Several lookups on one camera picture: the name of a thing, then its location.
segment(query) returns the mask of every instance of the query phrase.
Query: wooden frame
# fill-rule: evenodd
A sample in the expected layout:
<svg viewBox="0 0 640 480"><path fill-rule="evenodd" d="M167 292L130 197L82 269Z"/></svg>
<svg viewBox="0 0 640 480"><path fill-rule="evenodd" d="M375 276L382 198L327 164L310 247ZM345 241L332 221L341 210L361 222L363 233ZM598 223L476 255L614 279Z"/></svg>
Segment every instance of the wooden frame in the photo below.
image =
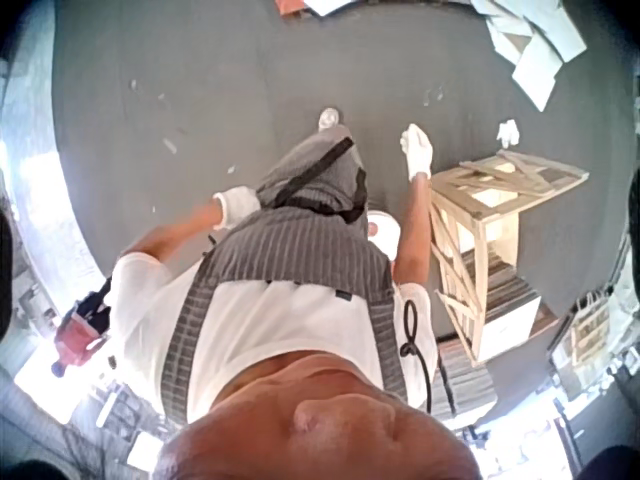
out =
<svg viewBox="0 0 640 480"><path fill-rule="evenodd" d="M438 295L472 364L482 363L478 359L487 313L489 245L516 266L519 213L588 177L576 167L504 150L433 176L432 251L442 277ZM474 278L462 258L471 248Z"/></svg>

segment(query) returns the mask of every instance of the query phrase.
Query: concrete floor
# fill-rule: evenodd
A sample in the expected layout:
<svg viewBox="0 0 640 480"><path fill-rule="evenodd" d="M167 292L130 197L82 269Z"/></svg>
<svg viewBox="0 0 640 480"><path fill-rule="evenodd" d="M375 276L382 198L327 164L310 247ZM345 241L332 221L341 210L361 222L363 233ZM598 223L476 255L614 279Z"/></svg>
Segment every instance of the concrete floor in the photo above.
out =
<svg viewBox="0 0 640 480"><path fill-rule="evenodd" d="M364 6L320 20L281 19L272 0L58 2L56 139L98 265L109 273L136 236L211 193L256 185L326 105L353 131L371 198L397 217L410 122L429 133L438 172L494 153L498 124L514 118L518 150L591 173L521 219L520 273L562 315L609 276L635 164L632 49L596 3L565 4L589 49L561 70L541 114L465 7ZM438 335L453 330L436 301L433 322ZM491 362L490 417L541 383L552 335Z"/></svg>

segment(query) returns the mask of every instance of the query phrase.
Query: wooden slat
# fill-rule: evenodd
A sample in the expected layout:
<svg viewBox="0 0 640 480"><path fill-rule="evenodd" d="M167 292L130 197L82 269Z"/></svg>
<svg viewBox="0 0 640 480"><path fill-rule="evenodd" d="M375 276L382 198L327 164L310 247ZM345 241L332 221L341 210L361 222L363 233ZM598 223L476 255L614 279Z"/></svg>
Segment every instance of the wooden slat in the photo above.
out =
<svg viewBox="0 0 640 480"><path fill-rule="evenodd" d="M555 162L553 160L548 160L546 158L536 157L535 155L528 155L518 152L509 152L511 155L525 161L528 163L532 163L534 165L539 165L544 168L552 168L554 170L559 170L567 175L575 177L577 179L586 180L589 177L589 173L571 165L566 165L564 163Z"/></svg>
<svg viewBox="0 0 640 480"><path fill-rule="evenodd" d="M522 188L520 185L514 185L512 183L507 183L502 180L494 180L494 179L478 180L477 178L459 177L459 178L452 178L451 180L449 180L449 182L459 187L476 187L476 188L482 188L484 190L493 188L493 189L502 190L505 192L521 193L523 195L531 195L534 197L539 197L544 195L544 193L541 193L540 191L532 190L530 188Z"/></svg>
<svg viewBox="0 0 640 480"><path fill-rule="evenodd" d="M481 310L478 312L476 322L473 326L473 339L471 347L476 358L480 358L480 343L482 341L482 331L484 329L487 290L489 287L489 252L487 247L487 229L484 225L478 225L473 233L475 238L475 271L476 271L476 292L480 300Z"/></svg>
<svg viewBox="0 0 640 480"><path fill-rule="evenodd" d="M542 175L536 172L536 169L531 165L526 164L522 159L517 157L516 155L512 155L511 152L506 150L500 150L498 155L504 158L507 162L511 163L514 167L519 169L522 173L524 173L527 177L531 179L534 183L540 185L541 191L544 193L548 193L553 189L551 184L547 182Z"/></svg>
<svg viewBox="0 0 640 480"><path fill-rule="evenodd" d="M469 212L464 210L462 207L459 207L451 200L449 200L444 195L438 193L437 190L433 190L432 192L433 203L441 210L444 210L447 213L448 217L453 218L456 222L462 225L469 231L472 231L474 225L477 223L476 220L471 216Z"/></svg>
<svg viewBox="0 0 640 480"><path fill-rule="evenodd" d="M484 175L489 175L490 177L497 178L504 182L507 182L510 185L513 185L514 189L512 191L525 191L525 192L535 192L536 185L529 178L524 176L524 174L520 173L508 173L503 172L502 170L498 170L496 168L487 167L485 165L479 165L472 162L461 162L460 166L462 168L466 168L468 170L482 173Z"/></svg>
<svg viewBox="0 0 640 480"><path fill-rule="evenodd" d="M479 218L478 220L484 224L495 222L499 220L505 215L510 215L512 213L520 213L524 210L528 210L529 208L535 207L536 205L540 205L541 203L546 202L558 195L561 195L572 188L577 187L581 183L584 183L588 177L584 177L582 179L575 179L573 177L564 177L559 180L552 182L553 191L551 193L544 195L542 197L531 197L520 195L518 198L514 198L513 200L509 200L508 202L501 203L500 205L496 205L493 209L493 214L488 215L486 217Z"/></svg>
<svg viewBox="0 0 640 480"><path fill-rule="evenodd" d="M442 300L443 303L446 303L450 307L455 308L460 313L462 313L463 315L468 316L469 318L471 318L473 320L476 319L476 313L473 310L471 310L471 308L469 308L464 303L461 303L458 300L456 300L455 298L451 298L450 296L445 295L442 292L436 291L436 293L438 294L438 296L440 297L440 299Z"/></svg>
<svg viewBox="0 0 640 480"><path fill-rule="evenodd" d="M460 338L460 343L462 343L462 347L464 348L464 351L467 354L467 357L469 357L469 360L471 360L471 366L477 367L479 365L477 357L473 354L473 351L471 350L471 347L469 345L469 340L467 339L467 337L464 335L464 332L460 328L460 324L458 323L458 317L456 316L455 312L451 310L451 307L449 305L447 305L446 303L443 303L443 305L445 310L449 314L449 319L451 319L453 328L455 329L456 333L458 334L458 337Z"/></svg>
<svg viewBox="0 0 640 480"><path fill-rule="evenodd" d="M452 278L455 281L456 287L460 290L460 292L464 294L465 296L464 300L467 303L471 304L473 302L472 296L467 290L467 287L465 286L462 279L456 273L455 269L453 268L453 265L451 265L451 263L449 262L449 259L444 255L444 253L440 251L438 246L435 244L431 244L431 251L438 259L438 262L440 262L440 265L445 266L445 270L447 270L447 274L450 275L450 278Z"/></svg>
<svg viewBox="0 0 640 480"><path fill-rule="evenodd" d="M462 277L462 281L466 286L465 291L467 293L467 299L465 300L467 300L467 303L469 304L473 303L478 310L481 310L482 306L480 305L478 296L475 293L475 286L471 281L469 272L464 266L464 260L462 259L462 255L460 254L460 247L452 238L451 233L449 232L449 229L444 225L444 220L442 220L442 217L440 216L440 212L438 212L437 208L435 208L433 205L431 206L431 219L432 219L432 223L436 225L436 227L441 231L441 234L443 239L445 240L445 243L447 243L449 248L451 249L451 252L453 255L454 271L456 271L456 273Z"/></svg>
<svg viewBox="0 0 640 480"><path fill-rule="evenodd" d="M433 189L450 202L453 202L459 208L471 215L471 218L480 218L493 213L493 209L484 203L476 200L472 196L461 192L457 188L448 183L433 182Z"/></svg>
<svg viewBox="0 0 640 480"><path fill-rule="evenodd" d="M459 236L459 232L458 232L458 222L456 222L453 217L451 215L447 215L447 213L444 210L439 210L438 209L438 213L440 213L440 219L442 219L443 223L445 224L445 227L447 229L447 231L449 232L449 234L451 235L451 239L453 240L453 243L456 245L456 249L460 252L460 236ZM454 262L453 267L456 269L456 271L461 275L462 272L460 272L460 268L458 267L457 263ZM461 269L464 270L465 272L466 269L464 267L464 265L461 265ZM453 297L455 297L456 299L464 302L464 297L462 294L457 292L457 289L455 288L455 284L453 286L453 291L455 291L456 293L453 295ZM463 317L462 321L464 322L464 329L465 332L467 331L468 327L469 327L469 322L470 320L467 317Z"/></svg>

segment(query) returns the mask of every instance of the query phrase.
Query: shoe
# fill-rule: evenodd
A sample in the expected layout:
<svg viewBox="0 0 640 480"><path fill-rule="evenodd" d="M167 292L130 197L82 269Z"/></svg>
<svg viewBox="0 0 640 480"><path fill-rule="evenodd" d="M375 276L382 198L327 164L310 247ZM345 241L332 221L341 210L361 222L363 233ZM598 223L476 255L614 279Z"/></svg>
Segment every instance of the shoe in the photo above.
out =
<svg viewBox="0 0 640 480"><path fill-rule="evenodd" d="M320 120L318 120L318 131L322 132L331 127L335 127L340 123L340 112L335 108L325 108L320 114Z"/></svg>

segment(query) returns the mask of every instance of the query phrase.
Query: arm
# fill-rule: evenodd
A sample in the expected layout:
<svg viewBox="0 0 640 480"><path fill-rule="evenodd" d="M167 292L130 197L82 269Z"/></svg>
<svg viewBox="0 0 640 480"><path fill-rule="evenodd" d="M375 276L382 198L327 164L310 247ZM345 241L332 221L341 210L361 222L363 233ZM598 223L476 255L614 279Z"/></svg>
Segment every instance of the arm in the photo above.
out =
<svg viewBox="0 0 640 480"><path fill-rule="evenodd" d="M211 229L233 228L259 209L260 202L250 188L236 187L217 193L209 202L177 223L153 229L121 256L141 252L164 263L193 236Z"/></svg>
<svg viewBox="0 0 640 480"><path fill-rule="evenodd" d="M393 279L398 285L424 285L431 262L431 161L433 147L427 135L410 125L400 141L407 155L409 202L402 223Z"/></svg>
<svg viewBox="0 0 640 480"><path fill-rule="evenodd" d="M418 173L409 187L409 204L402 222L398 256L393 270L398 285L424 285L429 279L431 263L431 179Z"/></svg>
<svg viewBox="0 0 640 480"><path fill-rule="evenodd" d="M164 263L187 240L199 233L210 231L220 225L222 219L223 212L220 200L213 198L178 222L154 228L125 250L121 256L141 252Z"/></svg>

